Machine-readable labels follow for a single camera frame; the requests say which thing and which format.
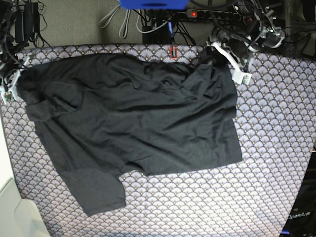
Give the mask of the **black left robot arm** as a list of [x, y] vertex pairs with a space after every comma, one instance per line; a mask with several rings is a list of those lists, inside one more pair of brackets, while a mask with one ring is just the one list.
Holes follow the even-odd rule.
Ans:
[[[249, 84], [254, 54], [264, 48], [281, 46], [285, 32], [274, 24], [274, 11], [258, 0], [228, 0], [224, 4], [207, 3], [216, 33], [206, 41], [205, 54], [210, 64], [232, 67], [232, 80]], [[231, 23], [220, 22], [216, 10], [231, 8], [239, 17]]]

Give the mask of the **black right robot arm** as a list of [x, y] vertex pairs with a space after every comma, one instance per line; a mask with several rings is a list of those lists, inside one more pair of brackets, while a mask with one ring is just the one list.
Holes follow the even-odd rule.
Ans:
[[18, 98], [16, 85], [22, 71], [28, 68], [29, 56], [19, 59], [16, 55], [29, 41], [30, 36], [16, 45], [11, 35], [11, 28], [20, 10], [18, 0], [0, 2], [0, 97], [5, 104]]

